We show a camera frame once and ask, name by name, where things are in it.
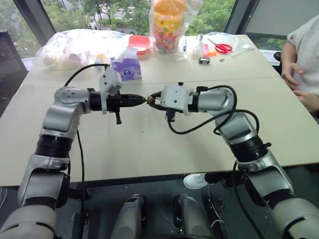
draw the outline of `white shoe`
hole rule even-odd
[[[206,173],[193,173],[184,177],[184,185],[189,189],[200,189],[208,183],[205,181]]]

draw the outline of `scissors handle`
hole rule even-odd
[[[233,48],[230,45],[221,43],[215,45],[215,50],[221,54],[227,54],[229,52],[232,52]]]

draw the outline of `scissors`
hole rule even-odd
[[[219,52],[220,54],[227,54],[229,52],[232,52],[232,50],[233,50],[233,48],[230,45],[227,45],[224,43],[217,44],[210,39],[208,39],[208,40],[215,45],[215,50],[217,52]]]

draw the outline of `robotic arm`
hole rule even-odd
[[[174,122],[175,111],[190,115],[207,112],[217,116],[234,106],[235,96],[224,87],[197,91],[179,85],[167,85],[162,92],[148,98],[148,104],[166,111],[167,121]],[[267,206],[282,236],[300,239],[317,239],[319,210],[310,202],[294,195],[290,179],[276,161],[271,151],[259,138],[255,128],[244,113],[235,112],[216,119],[219,132],[236,157],[239,170],[244,172],[245,186],[253,201]]]
[[[100,78],[100,91],[64,87],[54,95],[47,111],[35,154],[18,191],[20,208],[0,230],[0,239],[52,239],[56,236],[56,207],[66,202],[70,176],[65,174],[69,151],[81,115],[91,111],[114,112],[121,123],[120,107],[132,107],[146,100],[138,95],[120,94],[120,75],[108,67]]]

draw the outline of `chair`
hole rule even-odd
[[[277,60],[277,61],[280,61],[280,65],[279,66],[273,66],[275,68],[275,70],[279,73],[279,75],[281,75],[281,72],[282,72],[282,64],[281,64],[281,52],[280,51],[277,51],[275,52],[274,54],[274,58]]]
[[[7,30],[0,30],[0,117],[28,71]]]

